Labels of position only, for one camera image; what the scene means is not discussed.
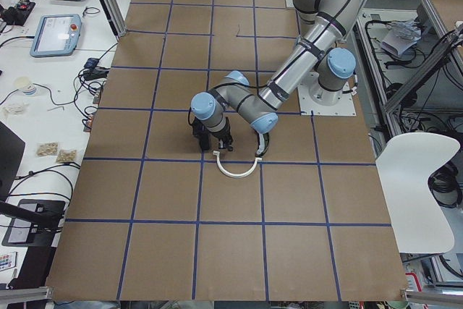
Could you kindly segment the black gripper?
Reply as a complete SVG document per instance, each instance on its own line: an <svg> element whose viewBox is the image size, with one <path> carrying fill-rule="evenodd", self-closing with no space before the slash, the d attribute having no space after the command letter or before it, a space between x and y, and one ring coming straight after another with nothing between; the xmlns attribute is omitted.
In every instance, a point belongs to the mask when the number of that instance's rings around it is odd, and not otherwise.
<svg viewBox="0 0 463 309"><path fill-rule="evenodd" d="M220 151L224 150L225 147L228 151L233 151L233 137L231 135L231 127L229 123L229 118L226 117L224 127L218 131L214 132L213 136L218 140L218 149Z"/></svg>

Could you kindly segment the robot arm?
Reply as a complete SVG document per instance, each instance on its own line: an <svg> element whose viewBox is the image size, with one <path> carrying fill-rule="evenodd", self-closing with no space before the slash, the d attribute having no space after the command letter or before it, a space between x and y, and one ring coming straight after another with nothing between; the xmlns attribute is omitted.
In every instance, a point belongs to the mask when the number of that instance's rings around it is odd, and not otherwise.
<svg viewBox="0 0 463 309"><path fill-rule="evenodd" d="M272 78L251 93L247 78L239 71L228 73L206 92L196 94L190 110L195 118L192 134L200 149L211 148L211 138L219 147L232 151L233 137L224 112L232 108L258 134L258 155L268 148L268 133L276 126L276 112L300 82L333 51L332 45L343 38L353 26L360 9L360 0L292 0L302 19L312 15L314 23L297 39L293 52L275 71Z"/></svg>

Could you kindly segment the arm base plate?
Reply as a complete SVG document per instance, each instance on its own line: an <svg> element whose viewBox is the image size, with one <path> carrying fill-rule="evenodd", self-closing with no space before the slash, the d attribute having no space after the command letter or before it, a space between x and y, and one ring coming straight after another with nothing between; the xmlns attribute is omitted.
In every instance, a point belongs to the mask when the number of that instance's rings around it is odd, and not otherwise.
<svg viewBox="0 0 463 309"><path fill-rule="evenodd" d="M311 72L297 87L300 113L305 116L357 116L351 88L346 80L341 90L331 92L318 84L317 72Z"/></svg>

